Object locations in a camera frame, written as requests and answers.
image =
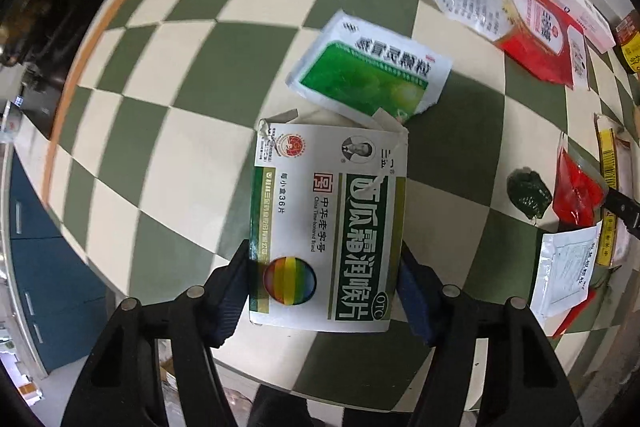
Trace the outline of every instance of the cold granule packet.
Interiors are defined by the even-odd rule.
[[[338,11],[287,77],[310,102],[371,128],[384,109],[404,123],[438,101],[451,60]]]

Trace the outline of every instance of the white label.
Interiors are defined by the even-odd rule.
[[[573,26],[567,28],[566,36],[569,39],[569,55],[571,56],[571,74],[574,80],[574,87],[588,90],[587,52],[584,47],[584,36]]]
[[[536,0],[513,0],[527,28],[547,48],[559,55],[564,39],[558,19]]]

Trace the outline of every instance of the red packet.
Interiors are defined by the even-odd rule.
[[[582,28],[550,0],[512,0],[511,30],[496,45],[540,80],[587,89]]]

